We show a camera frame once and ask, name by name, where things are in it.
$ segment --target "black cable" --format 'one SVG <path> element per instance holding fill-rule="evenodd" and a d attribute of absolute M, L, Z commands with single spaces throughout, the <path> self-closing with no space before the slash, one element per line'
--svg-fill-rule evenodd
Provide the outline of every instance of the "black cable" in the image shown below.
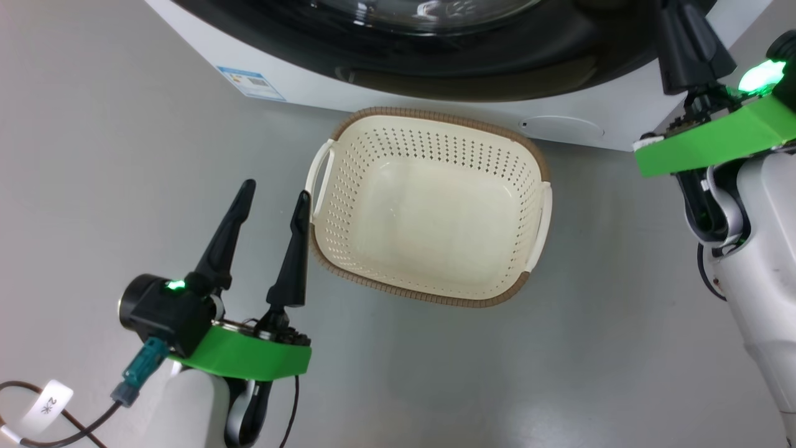
<path fill-rule="evenodd" d="M 21 387 L 23 389 L 27 389 L 29 391 L 36 392 L 37 394 L 41 394 L 41 389 L 32 385 L 31 383 L 25 383 L 24 381 L 6 381 L 4 383 L 0 383 L 0 391 L 3 389 L 7 389 L 8 387 Z M 62 446 L 71 445 L 74 442 L 82 439 L 83 437 L 87 437 L 91 440 L 95 445 L 99 448 L 107 448 L 104 443 L 102 443 L 97 437 L 92 434 L 94 430 L 102 426 L 120 407 L 122 403 L 115 402 L 108 409 L 105 414 L 99 417 L 94 423 L 88 425 L 88 427 L 83 426 L 80 422 L 77 421 L 71 414 L 69 414 L 65 409 L 61 412 L 61 414 L 72 424 L 75 428 L 78 429 L 78 433 L 74 434 L 71 437 L 64 438 L 62 440 L 58 440 L 55 442 L 36 442 L 34 440 L 29 440 L 27 438 L 23 438 L 20 442 L 20 446 L 28 446 L 29 448 L 61 448 Z M 0 422 L 5 424 L 5 421 L 0 417 Z"/>
<path fill-rule="evenodd" d="M 704 271 L 704 246 L 702 245 L 702 243 L 699 243 L 699 245 L 696 248 L 696 251 L 697 251 L 696 265 L 699 267 L 699 274 L 700 277 L 702 277 L 704 285 L 708 287 L 708 289 L 710 290 L 711 293 L 713 293 L 714 296 L 719 297 L 721 300 L 726 302 L 727 298 L 719 294 L 719 292 L 716 291 L 716 288 L 713 288 L 713 284 L 710 282 L 710 279 L 708 279 L 708 274 Z"/>
<path fill-rule="evenodd" d="M 282 443 L 279 444 L 279 448 L 285 448 L 287 444 L 287 438 L 291 435 L 291 429 L 293 429 L 293 422 L 296 420 L 296 410 L 299 408 L 299 376 L 296 375 L 296 395 L 293 398 L 293 412 L 291 413 L 291 420 L 287 424 L 287 430 L 285 431 L 285 438 L 282 439 Z"/>

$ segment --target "green mount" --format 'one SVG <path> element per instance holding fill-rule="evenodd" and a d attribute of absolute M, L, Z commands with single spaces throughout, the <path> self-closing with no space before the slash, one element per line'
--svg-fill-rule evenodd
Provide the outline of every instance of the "green mount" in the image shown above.
<path fill-rule="evenodd" d="M 796 140 L 796 113 L 769 95 L 636 151 L 644 177 L 710 167 Z"/>
<path fill-rule="evenodd" d="M 213 326 L 189 358 L 170 358 L 212 375 L 273 381 L 305 374 L 311 355 L 309 347 L 279 344 Z"/>

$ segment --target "glowing green light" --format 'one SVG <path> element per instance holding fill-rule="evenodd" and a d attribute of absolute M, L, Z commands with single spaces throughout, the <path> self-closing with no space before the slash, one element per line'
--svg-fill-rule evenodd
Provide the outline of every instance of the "glowing green light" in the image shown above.
<path fill-rule="evenodd" d="M 785 62 L 765 61 L 743 75 L 738 89 L 744 92 L 754 92 L 769 85 L 777 84 L 784 76 L 782 74 L 784 68 Z"/>
<path fill-rule="evenodd" d="M 176 291 L 177 289 L 185 288 L 185 281 L 183 280 L 172 280 L 166 283 L 166 287 L 171 289 L 172 291 Z"/>

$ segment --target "basket bottom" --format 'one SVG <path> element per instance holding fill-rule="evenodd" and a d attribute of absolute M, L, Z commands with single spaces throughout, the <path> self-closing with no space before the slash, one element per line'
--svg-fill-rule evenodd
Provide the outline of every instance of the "basket bottom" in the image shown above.
<path fill-rule="evenodd" d="M 382 159 L 363 180 L 350 235 L 366 277 L 427 293 L 489 298 L 516 250 L 520 199 L 500 178 L 449 163 Z"/>

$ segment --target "front-load washing machine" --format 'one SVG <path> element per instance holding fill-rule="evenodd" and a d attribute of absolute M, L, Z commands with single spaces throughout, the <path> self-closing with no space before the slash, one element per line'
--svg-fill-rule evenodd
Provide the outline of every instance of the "front-load washing machine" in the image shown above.
<path fill-rule="evenodd" d="M 629 151 L 682 99 L 655 61 L 661 0 L 147 0 L 243 94 L 447 112 Z M 771 0 L 696 0 L 726 46 Z"/>

